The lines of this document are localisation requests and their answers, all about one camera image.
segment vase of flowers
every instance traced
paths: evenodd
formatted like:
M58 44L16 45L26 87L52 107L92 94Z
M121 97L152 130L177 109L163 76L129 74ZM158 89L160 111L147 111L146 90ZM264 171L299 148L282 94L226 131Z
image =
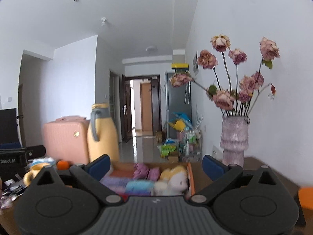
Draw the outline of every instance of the vase of flowers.
M200 85L188 71L177 72L171 78L173 87L181 87L189 82L193 82L205 90L208 98L221 110L223 116L222 134L220 146L224 149L223 163L225 165L237 164L243 166L244 151L248 149L248 125L250 124L249 115L256 104L259 95L271 86L270 99L274 98L275 87L272 83L264 85L264 78L261 74L262 65L273 68L273 60L279 58L279 49L274 41L265 37L260 42L262 59L259 70L251 76L246 76L238 81L238 65L247 61L247 54L241 49L230 49L230 39L226 35L214 36L211 41L212 48L222 54L229 87L223 88L219 83L215 67L218 65L215 55L207 50L202 50L198 57L198 65L203 69L213 70L216 83L208 88ZM232 88L230 75L226 65L225 52L229 50L228 56L236 66L236 84Z

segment gray thermos handle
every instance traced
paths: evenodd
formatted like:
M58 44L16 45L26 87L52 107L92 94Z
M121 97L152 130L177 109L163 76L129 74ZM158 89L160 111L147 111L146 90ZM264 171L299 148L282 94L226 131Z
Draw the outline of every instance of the gray thermos handle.
M94 141L99 142L99 137L97 135L96 131L96 118L97 115L99 114L98 110L93 110L91 111L91 118L90 118L90 123L91 123L91 133Z

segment bottle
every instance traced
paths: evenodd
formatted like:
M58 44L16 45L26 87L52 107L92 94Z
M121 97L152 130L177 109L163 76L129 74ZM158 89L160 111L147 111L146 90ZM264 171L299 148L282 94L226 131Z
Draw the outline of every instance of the bottle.
M117 131L108 103L92 105L87 140L90 162L101 155L108 155L111 161L120 160Z

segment white ceiling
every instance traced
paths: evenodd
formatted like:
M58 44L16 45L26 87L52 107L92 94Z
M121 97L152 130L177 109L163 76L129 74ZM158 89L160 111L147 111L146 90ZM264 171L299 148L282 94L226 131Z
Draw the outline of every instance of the white ceiling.
M121 58L185 48L197 0L1 0L0 29L54 48L100 35ZM101 18L108 22L101 26ZM146 52L156 45L157 51Z

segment gray ribbed plate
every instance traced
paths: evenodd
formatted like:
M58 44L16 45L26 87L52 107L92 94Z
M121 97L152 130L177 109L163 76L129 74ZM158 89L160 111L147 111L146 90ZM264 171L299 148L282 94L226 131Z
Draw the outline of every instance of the gray ribbed plate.
M81 235L231 235L213 219L208 209L195 207L183 197L130 197L118 207L108 207Z

